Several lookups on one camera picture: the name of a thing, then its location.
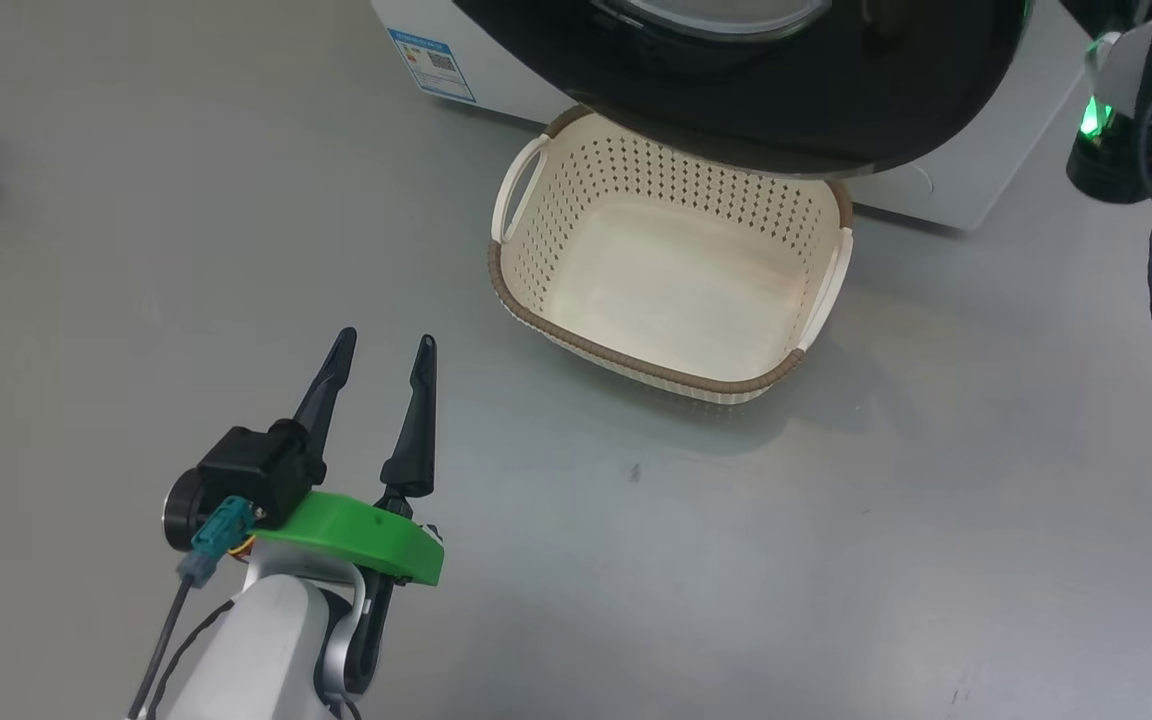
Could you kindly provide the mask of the white washing machine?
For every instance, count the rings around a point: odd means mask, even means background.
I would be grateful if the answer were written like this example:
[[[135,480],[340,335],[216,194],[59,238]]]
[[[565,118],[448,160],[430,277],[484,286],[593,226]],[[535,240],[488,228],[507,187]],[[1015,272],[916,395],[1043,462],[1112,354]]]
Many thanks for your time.
[[[586,108],[509,55],[453,0],[370,3],[385,29],[448,45],[477,100],[471,105],[535,123]],[[1058,0],[1030,0],[1018,54],[972,123],[901,167],[829,181],[844,182],[867,209],[965,232],[977,228],[1078,86],[1084,38]]]

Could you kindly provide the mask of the blue white energy label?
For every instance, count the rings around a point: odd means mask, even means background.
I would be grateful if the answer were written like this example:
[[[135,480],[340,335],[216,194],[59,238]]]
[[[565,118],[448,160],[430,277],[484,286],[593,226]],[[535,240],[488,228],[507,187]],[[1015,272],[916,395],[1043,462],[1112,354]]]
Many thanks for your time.
[[[387,32],[422,91],[458,103],[477,103],[448,45],[397,29],[388,28]]]

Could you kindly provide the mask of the cream perforated laundry basket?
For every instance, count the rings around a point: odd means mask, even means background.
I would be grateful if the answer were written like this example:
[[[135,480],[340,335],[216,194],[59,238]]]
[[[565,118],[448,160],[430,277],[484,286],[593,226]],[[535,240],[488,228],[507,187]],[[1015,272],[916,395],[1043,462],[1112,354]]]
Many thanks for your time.
[[[567,109],[500,182],[488,276],[518,323],[708,404],[763,395],[826,327],[852,256],[846,185],[685,156]]]

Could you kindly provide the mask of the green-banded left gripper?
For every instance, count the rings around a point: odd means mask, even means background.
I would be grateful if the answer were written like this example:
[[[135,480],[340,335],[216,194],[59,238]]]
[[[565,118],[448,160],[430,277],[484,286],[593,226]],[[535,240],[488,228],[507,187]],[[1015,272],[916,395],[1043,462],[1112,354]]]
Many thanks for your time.
[[[357,331],[346,327],[302,397],[293,420],[305,429],[305,452],[323,461],[339,392],[351,373]],[[312,492],[283,526],[257,530],[252,582],[291,577],[325,600],[323,585],[351,588],[353,600],[326,623],[317,684],[320,691],[366,691],[376,675],[394,589],[435,588],[445,550],[435,526],[412,520],[412,498],[435,488],[438,346],[424,334],[411,369],[411,397],[396,447],[381,467],[376,506],[353,497]]]

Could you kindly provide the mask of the black round glass washer door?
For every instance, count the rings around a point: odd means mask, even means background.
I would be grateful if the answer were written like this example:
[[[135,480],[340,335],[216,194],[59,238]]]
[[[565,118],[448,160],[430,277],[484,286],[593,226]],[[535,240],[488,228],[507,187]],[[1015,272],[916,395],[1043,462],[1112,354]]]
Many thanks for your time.
[[[865,176],[963,131],[1030,0],[453,0],[550,85],[708,161]]]

